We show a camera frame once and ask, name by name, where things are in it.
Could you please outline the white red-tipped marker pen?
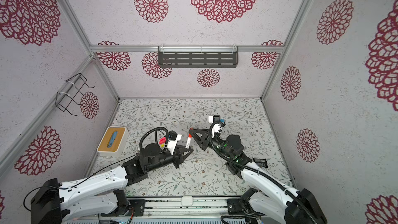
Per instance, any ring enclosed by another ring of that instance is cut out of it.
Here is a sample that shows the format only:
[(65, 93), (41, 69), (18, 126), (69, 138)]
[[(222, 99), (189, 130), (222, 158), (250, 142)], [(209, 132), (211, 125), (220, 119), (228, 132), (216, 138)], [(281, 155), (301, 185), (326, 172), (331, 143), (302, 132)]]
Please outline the white red-tipped marker pen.
[(188, 134), (188, 138), (187, 138), (187, 142), (186, 142), (186, 145), (185, 145), (186, 149), (190, 148), (191, 140), (192, 140), (192, 135), (189, 133)]

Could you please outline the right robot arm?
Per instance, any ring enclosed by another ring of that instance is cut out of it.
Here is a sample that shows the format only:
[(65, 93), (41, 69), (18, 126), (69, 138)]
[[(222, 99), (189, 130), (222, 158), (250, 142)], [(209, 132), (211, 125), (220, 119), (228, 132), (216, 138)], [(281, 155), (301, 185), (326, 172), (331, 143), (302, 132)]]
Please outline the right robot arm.
[(252, 186), (241, 196), (241, 218), (265, 215), (279, 224), (327, 223), (318, 201), (309, 190), (299, 191), (268, 174), (265, 170), (267, 161), (249, 158), (238, 135), (229, 135), (222, 140), (219, 132), (206, 129), (190, 129), (189, 134), (200, 148), (214, 150), (226, 161), (233, 175)]

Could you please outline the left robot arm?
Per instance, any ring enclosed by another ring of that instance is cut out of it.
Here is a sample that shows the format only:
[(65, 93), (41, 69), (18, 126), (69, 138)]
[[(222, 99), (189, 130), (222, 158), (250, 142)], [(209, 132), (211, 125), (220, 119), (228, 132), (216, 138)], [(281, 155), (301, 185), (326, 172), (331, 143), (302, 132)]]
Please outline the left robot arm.
[(61, 224), (93, 214), (120, 216), (131, 209), (124, 188), (148, 177), (155, 169), (179, 166), (193, 153), (193, 148), (169, 144), (167, 149), (152, 143), (129, 161), (101, 174), (60, 183), (57, 178), (36, 188), (30, 201), (32, 224)]

